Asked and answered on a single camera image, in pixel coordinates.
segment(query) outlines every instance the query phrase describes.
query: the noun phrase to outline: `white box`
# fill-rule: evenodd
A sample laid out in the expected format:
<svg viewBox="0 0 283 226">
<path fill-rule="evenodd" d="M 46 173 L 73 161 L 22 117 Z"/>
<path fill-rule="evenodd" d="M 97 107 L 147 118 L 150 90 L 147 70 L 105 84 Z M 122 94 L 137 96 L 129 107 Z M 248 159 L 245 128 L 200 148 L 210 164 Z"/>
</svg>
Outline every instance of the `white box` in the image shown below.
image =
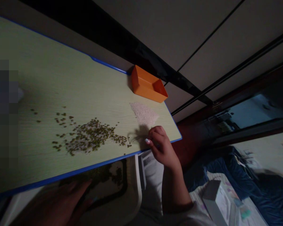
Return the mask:
<svg viewBox="0 0 283 226">
<path fill-rule="evenodd" d="M 236 206 L 220 180 L 208 182 L 202 199 L 217 226 L 235 225 Z"/>
</svg>

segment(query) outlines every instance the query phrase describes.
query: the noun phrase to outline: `desk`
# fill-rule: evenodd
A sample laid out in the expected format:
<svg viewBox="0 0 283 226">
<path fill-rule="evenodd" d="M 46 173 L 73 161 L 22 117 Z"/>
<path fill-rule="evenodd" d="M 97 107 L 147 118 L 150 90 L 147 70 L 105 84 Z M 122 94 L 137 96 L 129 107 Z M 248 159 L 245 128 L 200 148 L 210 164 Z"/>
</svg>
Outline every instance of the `desk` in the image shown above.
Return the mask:
<svg viewBox="0 0 283 226">
<path fill-rule="evenodd" d="M 77 125 L 95 117 L 102 123 L 118 124 L 115 133 L 127 136 L 139 130 L 129 103 L 141 102 L 159 114 L 156 125 L 164 127 L 171 141 L 181 139 L 165 103 L 135 95 L 130 76 L 0 17 L 0 60 L 7 59 L 10 84 L 18 83 L 25 94 L 18 104 L 18 114 L 9 115 L 10 119 L 18 118 L 18 125 L 1 125 L 18 130 L 18 140 L 10 139 L 9 144 L 9 157 L 16 159 L 18 166 L 0 169 L 0 193 L 4 195 L 42 186 L 147 148 L 143 143 L 128 148 L 106 142 L 90 154 L 72 157 L 64 147 L 57 152 L 52 144 L 59 141 L 56 134 L 71 132 L 71 128 L 63 128 L 54 120 L 57 112 L 65 112 L 65 118 L 73 116 Z M 16 152 L 11 146 L 18 146 Z"/>
</svg>

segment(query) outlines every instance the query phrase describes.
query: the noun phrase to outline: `orange plastic tray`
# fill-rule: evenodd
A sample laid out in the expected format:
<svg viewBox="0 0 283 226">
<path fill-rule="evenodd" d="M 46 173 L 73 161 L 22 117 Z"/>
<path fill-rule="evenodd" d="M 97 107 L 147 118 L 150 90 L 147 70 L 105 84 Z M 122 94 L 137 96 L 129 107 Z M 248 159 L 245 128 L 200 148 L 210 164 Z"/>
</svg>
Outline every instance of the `orange plastic tray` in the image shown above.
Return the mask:
<svg viewBox="0 0 283 226">
<path fill-rule="evenodd" d="M 161 79 L 151 75 L 139 66 L 134 67 L 132 74 L 133 93 L 148 99 L 164 102 L 168 94 Z"/>
</svg>

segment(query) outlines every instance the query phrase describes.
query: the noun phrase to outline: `sleeve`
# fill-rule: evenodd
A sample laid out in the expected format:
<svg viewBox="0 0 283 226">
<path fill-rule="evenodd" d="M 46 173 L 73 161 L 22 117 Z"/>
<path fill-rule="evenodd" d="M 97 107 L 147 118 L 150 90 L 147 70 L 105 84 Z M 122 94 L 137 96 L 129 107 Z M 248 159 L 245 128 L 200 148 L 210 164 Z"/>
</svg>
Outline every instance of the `sleeve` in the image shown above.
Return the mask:
<svg viewBox="0 0 283 226">
<path fill-rule="evenodd" d="M 186 212 L 164 215 L 163 225 L 216 226 L 215 223 L 202 212 L 197 202 L 194 202 L 193 207 Z"/>
</svg>

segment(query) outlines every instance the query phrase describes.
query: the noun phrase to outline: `wall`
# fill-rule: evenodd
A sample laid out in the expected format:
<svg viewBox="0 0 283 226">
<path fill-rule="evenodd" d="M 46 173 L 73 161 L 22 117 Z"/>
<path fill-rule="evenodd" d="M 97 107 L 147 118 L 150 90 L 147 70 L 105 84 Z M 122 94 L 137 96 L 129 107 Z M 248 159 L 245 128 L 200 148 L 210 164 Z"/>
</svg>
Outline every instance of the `wall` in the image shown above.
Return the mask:
<svg viewBox="0 0 283 226">
<path fill-rule="evenodd" d="M 178 70 L 240 1 L 94 2 Z M 282 33 L 283 1 L 247 0 L 179 72 L 203 90 Z M 206 96 L 215 101 L 281 62 L 283 43 Z M 170 112 L 193 97 L 171 83 L 165 87 Z M 173 118 L 178 122 L 205 106 L 196 101 Z"/>
<path fill-rule="evenodd" d="M 283 133 L 233 144 L 240 152 L 253 152 L 264 169 L 283 174 Z"/>
</svg>

